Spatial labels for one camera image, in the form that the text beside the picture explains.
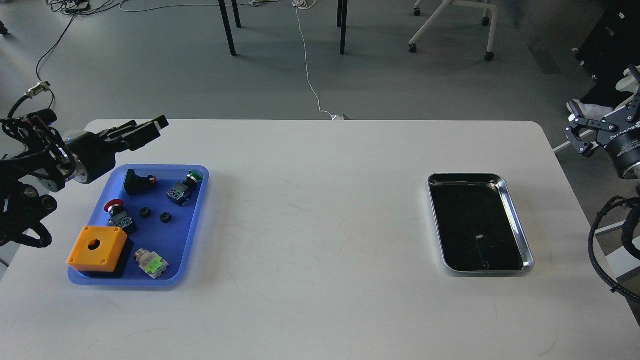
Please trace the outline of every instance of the white table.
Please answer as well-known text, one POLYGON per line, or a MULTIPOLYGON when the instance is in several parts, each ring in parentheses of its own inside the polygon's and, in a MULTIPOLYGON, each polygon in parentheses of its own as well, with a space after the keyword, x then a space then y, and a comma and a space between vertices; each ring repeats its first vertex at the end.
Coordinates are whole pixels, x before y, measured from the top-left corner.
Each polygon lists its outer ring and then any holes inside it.
MULTIPOLYGON (((124 120, 96 120, 98 131, 124 120)), ((126 163, 211 172, 185 278, 94 288, 67 256, 107 176, 56 195, 54 243, 0 282, 3 359, 637 359, 640 328, 587 257, 589 224, 530 122, 170 120, 126 163), (443 269, 426 179, 509 186, 536 265, 443 269)))

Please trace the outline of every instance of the stainless steel tray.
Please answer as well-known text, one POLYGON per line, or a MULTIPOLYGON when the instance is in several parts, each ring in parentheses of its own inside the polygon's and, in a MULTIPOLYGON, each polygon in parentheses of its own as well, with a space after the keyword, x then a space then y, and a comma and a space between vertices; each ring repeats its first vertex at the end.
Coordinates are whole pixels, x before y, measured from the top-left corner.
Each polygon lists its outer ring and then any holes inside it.
POLYGON ((429 194, 442 259, 453 272, 529 272, 534 260, 504 179, 494 174, 433 174, 429 194))

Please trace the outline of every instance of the robotic arm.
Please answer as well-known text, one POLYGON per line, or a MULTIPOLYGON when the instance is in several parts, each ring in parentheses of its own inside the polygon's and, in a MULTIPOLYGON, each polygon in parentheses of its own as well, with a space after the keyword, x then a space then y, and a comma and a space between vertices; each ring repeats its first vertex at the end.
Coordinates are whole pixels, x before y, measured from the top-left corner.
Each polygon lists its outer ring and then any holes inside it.
POLYGON ((14 241, 32 247, 47 247, 51 244, 51 234, 41 221, 56 210, 58 203, 50 195, 40 195, 36 188, 20 179, 33 176, 52 192, 62 190, 71 179, 89 184, 115 167, 116 153, 140 149, 159 138, 160 130, 169 123, 164 116, 140 125, 132 120, 97 134, 83 133, 64 142, 58 131, 51 127, 57 116, 50 109, 12 119, 24 99, 13 107, 8 119, 0 119, 4 133, 25 147, 21 154, 12 158, 5 155, 0 160, 0 246, 14 241), (29 229, 39 238, 24 234, 29 229))
MULTIPOLYGON (((635 81, 640 83, 640 73, 635 66, 628 67, 635 81)), ((602 120, 586 119, 574 103, 570 103, 574 119, 564 129, 564 134, 573 148, 583 156, 591 156, 599 147, 603 148, 611 160, 621 179, 640 180, 640 88, 631 98, 631 102, 618 110, 608 114, 602 120), (580 130, 595 131, 596 140, 587 142, 579 133, 580 130)), ((636 186, 638 197, 625 199, 613 197, 596 216, 589 232, 589 259, 600 278, 611 287, 611 292, 617 292, 628 300, 640 304, 640 295, 626 289, 615 279, 611 278, 600 266, 593 250, 595 233, 600 222, 614 208, 628 206, 631 208, 622 226, 621 242, 625 250, 636 259, 640 259, 640 250, 633 244, 634 231, 640 222, 640 184, 636 186)))
MULTIPOLYGON (((631 65, 628 69, 640 83, 640 73, 636 67, 631 65)), ((570 106, 575 118, 564 129, 564 134, 573 148, 588 157, 602 147, 621 179, 640 179, 640 88, 630 104, 602 120, 585 119, 573 102, 570 106), (595 131, 596 140, 591 143, 583 140, 579 134, 582 129, 595 131)))

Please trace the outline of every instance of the orange box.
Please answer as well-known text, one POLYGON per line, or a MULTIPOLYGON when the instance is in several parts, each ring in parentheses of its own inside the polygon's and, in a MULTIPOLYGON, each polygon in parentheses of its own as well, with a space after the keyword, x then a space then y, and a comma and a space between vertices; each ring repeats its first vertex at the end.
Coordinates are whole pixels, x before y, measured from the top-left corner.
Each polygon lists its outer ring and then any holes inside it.
POLYGON ((67 264, 82 272, 114 272, 127 237, 119 227, 85 226, 67 264))

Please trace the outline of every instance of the white shoe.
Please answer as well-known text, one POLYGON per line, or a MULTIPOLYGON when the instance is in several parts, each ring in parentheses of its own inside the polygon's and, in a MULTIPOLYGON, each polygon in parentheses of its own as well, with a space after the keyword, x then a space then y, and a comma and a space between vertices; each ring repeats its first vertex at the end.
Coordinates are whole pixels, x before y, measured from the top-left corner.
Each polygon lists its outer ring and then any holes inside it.
MULTIPOLYGON (((613 112, 613 108, 606 108, 596 104, 582 104, 579 100, 572 100, 580 109, 586 119, 601 120, 603 117, 613 112)), ((567 110, 571 111, 571 106, 566 103, 567 110)))

